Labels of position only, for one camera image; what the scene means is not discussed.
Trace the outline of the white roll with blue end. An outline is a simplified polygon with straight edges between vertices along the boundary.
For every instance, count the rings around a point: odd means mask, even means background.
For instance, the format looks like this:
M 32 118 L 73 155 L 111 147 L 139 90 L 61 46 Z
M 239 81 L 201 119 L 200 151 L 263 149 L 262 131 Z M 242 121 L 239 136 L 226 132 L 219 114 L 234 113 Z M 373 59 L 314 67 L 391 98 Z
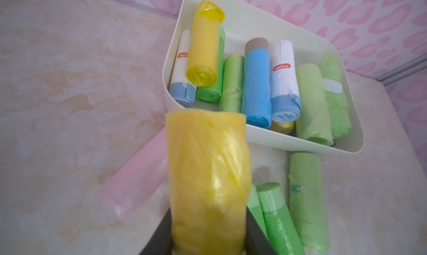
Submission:
M 300 118 L 301 98 L 292 42 L 280 40 L 270 49 L 272 120 L 291 123 Z

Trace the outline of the large yellow roll front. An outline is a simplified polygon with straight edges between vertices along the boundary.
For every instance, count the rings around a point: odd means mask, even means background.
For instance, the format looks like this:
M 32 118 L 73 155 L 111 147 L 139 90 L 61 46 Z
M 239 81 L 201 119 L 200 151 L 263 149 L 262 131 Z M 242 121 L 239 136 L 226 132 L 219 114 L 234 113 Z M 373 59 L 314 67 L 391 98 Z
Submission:
M 289 135 L 293 132 L 295 128 L 295 122 L 288 122 L 288 123 L 279 123 L 276 121 L 272 121 L 272 125 L 269 128 L 269 130 L 272 130 L 277 133 Z

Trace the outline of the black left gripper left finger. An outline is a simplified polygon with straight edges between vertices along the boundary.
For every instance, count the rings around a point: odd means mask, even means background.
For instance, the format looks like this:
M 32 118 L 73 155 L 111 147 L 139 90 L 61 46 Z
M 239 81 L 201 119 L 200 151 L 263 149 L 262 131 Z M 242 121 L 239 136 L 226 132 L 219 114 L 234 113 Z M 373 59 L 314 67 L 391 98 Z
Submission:
M 169 209 L 139 255 L 172 255 L 172 217 Z

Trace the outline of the light green roll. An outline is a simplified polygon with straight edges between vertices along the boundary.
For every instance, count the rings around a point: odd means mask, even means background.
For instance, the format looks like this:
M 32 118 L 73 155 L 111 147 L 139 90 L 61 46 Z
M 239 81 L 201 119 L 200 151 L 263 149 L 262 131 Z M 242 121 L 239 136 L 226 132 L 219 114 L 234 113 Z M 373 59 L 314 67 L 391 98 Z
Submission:
M 324 54 L 319 64 L 333 139 L 345 137 L 352 130 L 349 117 L 350 106 L 342 86 L 341 65 L 341 59 L 335 53 Z
M 320 157 L 306 152 L 293 153 L 289 185 L 290 214 L 303 247 L 327 255 L 330 238 Z
M 331 120 L 321 71 L 315 64 L 296 69 L 301 98 L 300 118 L 296 121 L 296 136 L 303 140 L 332 146 Z

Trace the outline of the light green roll front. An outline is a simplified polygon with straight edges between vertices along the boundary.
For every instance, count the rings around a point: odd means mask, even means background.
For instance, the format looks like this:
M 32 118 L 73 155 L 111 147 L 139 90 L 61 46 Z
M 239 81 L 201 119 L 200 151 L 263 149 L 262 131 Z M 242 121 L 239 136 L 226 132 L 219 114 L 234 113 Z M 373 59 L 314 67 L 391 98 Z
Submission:
M 321 71 L 315 64 L 296 69 L 301 98 L 300 118 L 296 121 L 296 136 L 303 140 L 332 146 L 331 120 Z

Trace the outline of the yellow trash bag roll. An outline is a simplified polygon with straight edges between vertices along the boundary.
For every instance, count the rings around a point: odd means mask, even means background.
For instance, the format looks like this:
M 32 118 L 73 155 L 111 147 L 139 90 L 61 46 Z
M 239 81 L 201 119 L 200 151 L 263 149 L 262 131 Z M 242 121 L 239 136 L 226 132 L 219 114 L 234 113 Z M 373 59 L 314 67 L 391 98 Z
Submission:
M 217 82 L 220 26 L 224 19 L 224 12 L 211 0 L 195 7 L 186 77 L 196 87 L 210 87 Z
M 202 109 L 166 115 L 172 239 L 180 255 L 240 255 L 252 189 L 246 117 Z

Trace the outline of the blue trash bag roll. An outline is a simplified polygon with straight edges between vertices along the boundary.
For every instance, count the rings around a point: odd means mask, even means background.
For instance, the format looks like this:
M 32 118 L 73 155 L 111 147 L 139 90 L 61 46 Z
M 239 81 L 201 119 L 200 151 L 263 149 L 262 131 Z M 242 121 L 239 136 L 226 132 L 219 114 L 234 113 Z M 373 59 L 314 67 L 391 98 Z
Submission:
M 245 44 L 244 87 L 241 112 L 246 123 L 268 129 L 272 123 L 270 99 L 270 44 L 254 38 Z

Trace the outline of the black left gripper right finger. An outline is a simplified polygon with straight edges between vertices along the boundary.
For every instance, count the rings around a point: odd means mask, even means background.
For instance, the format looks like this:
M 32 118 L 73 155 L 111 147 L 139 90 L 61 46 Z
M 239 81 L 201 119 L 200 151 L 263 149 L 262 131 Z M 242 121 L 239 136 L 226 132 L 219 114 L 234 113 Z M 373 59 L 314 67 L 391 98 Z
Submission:
M 248 208 L 246 209 L 246 254 L 277 255 Z

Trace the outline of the bright green roll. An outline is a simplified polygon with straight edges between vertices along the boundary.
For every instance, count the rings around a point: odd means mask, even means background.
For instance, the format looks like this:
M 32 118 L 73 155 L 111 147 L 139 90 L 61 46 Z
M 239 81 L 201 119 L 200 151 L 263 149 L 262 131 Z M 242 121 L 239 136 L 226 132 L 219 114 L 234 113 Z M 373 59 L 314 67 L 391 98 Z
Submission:
M 218 57 L 218 76 L 214 85 L 205 88 L 198 88 L 196 98 L 198 100 L 208 103 L 218 103 L 222 96 L 222 78 L 224 66 L 224 47 L 225 47 L 226 34 L 224 29 L 220 28 L 219 40 L 219 57 Z

